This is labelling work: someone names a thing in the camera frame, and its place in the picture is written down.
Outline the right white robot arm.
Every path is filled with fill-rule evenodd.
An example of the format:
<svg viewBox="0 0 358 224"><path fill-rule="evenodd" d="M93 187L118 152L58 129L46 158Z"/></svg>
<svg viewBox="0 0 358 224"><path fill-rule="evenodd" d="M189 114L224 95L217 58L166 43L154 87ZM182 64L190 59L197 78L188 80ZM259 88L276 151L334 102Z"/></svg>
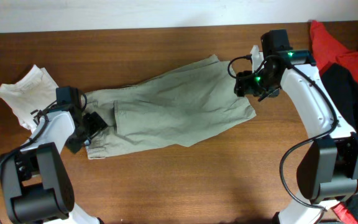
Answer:
<svg viewBox="0 0 358 224"><path fill-rule="evenodd" d="M283 90L295 105L308 135L281 158L280 180L292 200L272 221L319 223L327 210L358 194L358 135L336 108L307 50L265 56L258 46L253 46L245 58L251 61L252 70L234 76L236 95L253 94L264 100ZM310 148L297 168L298 192L294 194L285 181L284 163L305 145Z"/></svg>

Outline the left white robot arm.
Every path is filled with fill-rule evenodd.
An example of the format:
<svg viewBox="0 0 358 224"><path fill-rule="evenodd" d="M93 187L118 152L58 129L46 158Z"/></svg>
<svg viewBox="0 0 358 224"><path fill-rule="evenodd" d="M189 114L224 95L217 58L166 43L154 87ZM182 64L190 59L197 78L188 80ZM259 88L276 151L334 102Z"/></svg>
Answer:
<svg viewBox="0 0 358 224"><path fill-rule="evenodd" d="M12 223L102 223L75 202L60 153L68 140L89 144L106 129L99 114L75 106L34 112L39 125L21 146L0 157L0 183Z"/></svg>

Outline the khaki shorts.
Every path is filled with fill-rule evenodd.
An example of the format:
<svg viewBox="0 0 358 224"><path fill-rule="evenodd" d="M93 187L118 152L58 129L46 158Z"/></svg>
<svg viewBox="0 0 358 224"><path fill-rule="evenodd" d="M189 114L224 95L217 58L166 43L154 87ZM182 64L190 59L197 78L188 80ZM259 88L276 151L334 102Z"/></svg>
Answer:
<svg viewBox="0 0 358 224"><path fill-rule="evenodd" d="M108 125L87 146L88 158L190 147L254 118L229 71L212 55L136 85L88 92L86 110Z"/></svg>

